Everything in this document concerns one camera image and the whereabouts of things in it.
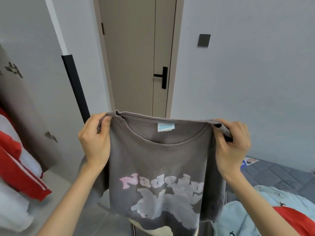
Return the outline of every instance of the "forearm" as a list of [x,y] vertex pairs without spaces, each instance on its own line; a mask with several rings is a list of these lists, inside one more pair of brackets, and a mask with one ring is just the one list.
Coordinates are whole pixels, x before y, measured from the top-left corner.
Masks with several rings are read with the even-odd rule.
[[262,235],[299,235],[284,218],[250,185],[239,171],[226,181],[238,196],[250,218]]
[[100,171],[86,166],[73,183],[62,201],[42,226],[37,236],[71,236]]

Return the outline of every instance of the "metal hinge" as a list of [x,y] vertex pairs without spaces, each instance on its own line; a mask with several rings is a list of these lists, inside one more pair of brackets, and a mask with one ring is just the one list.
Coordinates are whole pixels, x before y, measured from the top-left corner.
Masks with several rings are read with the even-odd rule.
[[12,64],[11,62],[9,62],[9,66],[5,66],[5,69],[23,78],[16,64]]
[[48,137],[49,139],[54,139],[55,142],[58,143],[56,137],[54,135],[51,135],[49,131],[45,133],[45,136]]
[[103,24],[103,22],[101,22],[101,24],[102,24],[102,31],[103,31],[103,35],[105,34],[105,31],[104,31],[104,24]]

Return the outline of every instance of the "person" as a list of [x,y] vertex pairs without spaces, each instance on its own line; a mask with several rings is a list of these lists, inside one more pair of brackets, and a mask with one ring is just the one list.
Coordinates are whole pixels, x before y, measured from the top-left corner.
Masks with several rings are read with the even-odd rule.
[[[92,185],[105,167],[110,154],[111,117],[107,116],[102,120],[100,134],[96,133],[96,127],[102,116],[104,113],[92,115],[79,132],[78,138],[87,162],[37,236],[73,235]],[[261,235],[299,235],[250,185],[240,171],[242,160],[251,147],[250,133],[246,124],[224,119],[216,120],[229,128],[233,136],[233,142],[228,143],[223,134],[213,126],[218,170],[238,196]]]

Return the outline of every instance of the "door frame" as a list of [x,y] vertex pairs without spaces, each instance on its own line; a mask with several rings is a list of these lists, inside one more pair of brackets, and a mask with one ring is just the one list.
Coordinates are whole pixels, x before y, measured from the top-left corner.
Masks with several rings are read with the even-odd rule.
[[[112,91],[112,82],[109,74],[107,53],[106,53],[106,45],[105,39],[103,35],[102,28],[102,17],[100,14],[100,3],[99,0],[93,0],[95,17],[97,23],[97,29],[99,32],[100,38],[100,46],[103,54],[103,62],[105,67],[106,81],[108,86],[108,93],[111,102],[111,110],[115,110],[114,104],[114,96]],[[167,92],[167,103],[166,103],[166,118],[170,118],[171,116],[171,108],[173,101],[173,92],[174,92],[174,84],[175,84],[175,75],[176,75],[176,66],[177,66],[177,56],[178,56],[178,47],[179,47],[179,37],[180,37],[180,28],[181,21],[183,17],[183,8],[184,8],[184,0],[176,0],[176,8],[175,8],[175,21],[174,21],[174,31],[173,31],[173,43],[172,43],[172,53],[171,53],[171,63],[169,70],[169,78],[168,78],[168,92]]]

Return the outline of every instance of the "black door handle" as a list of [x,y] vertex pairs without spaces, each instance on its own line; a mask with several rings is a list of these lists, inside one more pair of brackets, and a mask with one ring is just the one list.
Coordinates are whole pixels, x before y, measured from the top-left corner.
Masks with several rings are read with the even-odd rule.
[[154,77],[162,77],[162,88],[163,89],[166,89],[167,71],[168,71],[168,68],[164,66],[163,67],[163,74],[161,74],[161,75],[153,74]]

